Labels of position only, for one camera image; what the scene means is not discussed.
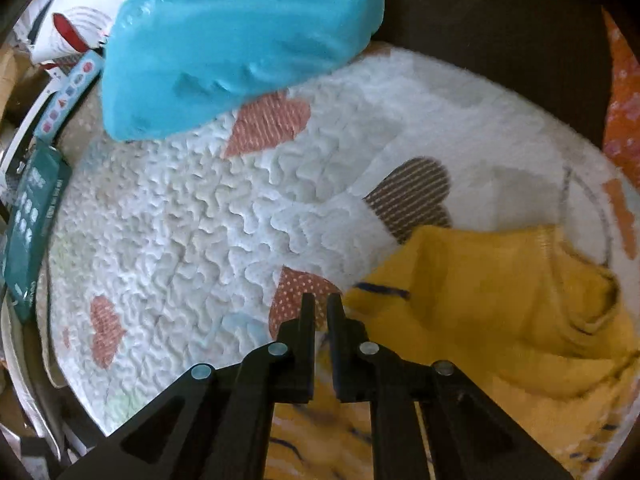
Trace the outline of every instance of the yellow cloth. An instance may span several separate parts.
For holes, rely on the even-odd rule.
[[[576,478],[636,396],[639,345],[613,274],[551,226],[475,233],[425,226],[352,288],[348,315],[422,364],[454,362]],[[265,478],[372,478],[367,405],[339,405],[326,349],[306,408],[277,406]]]

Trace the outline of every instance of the round rivet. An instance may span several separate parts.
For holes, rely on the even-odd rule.
[[[433,369],[440,375],[450,376],[456,370],[456,367],[451,361],[436,361],[433,364]]]
[[[377,344],[373,343],[372,341],[365,341],[360,345],[360,351],[364,355],[377,354],[378,350],[380,350],[380,347]]]
[[[284,355],[288,351],[289,351],[289,347],[284,343],[275,342],[269,345],[269,353],[271,355],[275,355],[275,356]]]
[[[206,379],[211,375],[211,367],[209,365],[195,365],[191,369],[191,377],[197,381]]]

